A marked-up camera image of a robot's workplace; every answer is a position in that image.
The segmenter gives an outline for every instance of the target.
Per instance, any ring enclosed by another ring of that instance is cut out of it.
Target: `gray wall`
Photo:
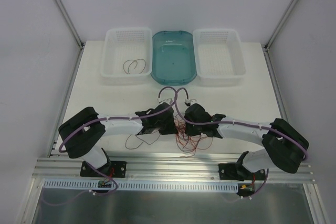
[[[0,0],[0,223],[45,154],[78,47],[53,0]]]
[[[265,44],[290,0],[62,0],[83,40],[104,40],[107,29],[233,28],[242,41]]]
[[[301,0],[271,47],[290,121],[310,159],[331,223],[336,221],[336,0]]]

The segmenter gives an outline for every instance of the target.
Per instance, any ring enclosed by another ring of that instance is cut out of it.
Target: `white plastic basket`
[[[106,33],[100,73],[106,84],[143,83],[152,72],[152,58],[149,28],[111,29]]]
[[[197,75],[205,86],[234,86],[246,70],[239,35],[231,29],[193,32]]]

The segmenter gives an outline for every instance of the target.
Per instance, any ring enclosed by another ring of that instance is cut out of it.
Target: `tangled red wire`
[[[174,121],[177,128],[177,134],[175,135],[176,144],[182,152],[191,153],[189,157],[194,156],[196,150],[207,150],[211,147],[213,139],[211,139],[211,143],[207,148],[199,148],[200,141],[206,139],[207,136],[188,136],[185,133],[185,121],[178,115],[175,116]]]

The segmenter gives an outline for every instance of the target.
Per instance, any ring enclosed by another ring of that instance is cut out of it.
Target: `blue tray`
[[[153,79],[165,86],[181,86],[195,79],[193,35],[161,31],[153,36]]]

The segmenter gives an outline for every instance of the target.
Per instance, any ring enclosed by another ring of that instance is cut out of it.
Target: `gray floor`
[[[78,190],[44,189],[43,198],[59,203]],[[83,194],[60,207],[39,204],[34,222],[42,223],[313,223],[302,185],[266,185],[252,200],[235,194],[117,191]]]

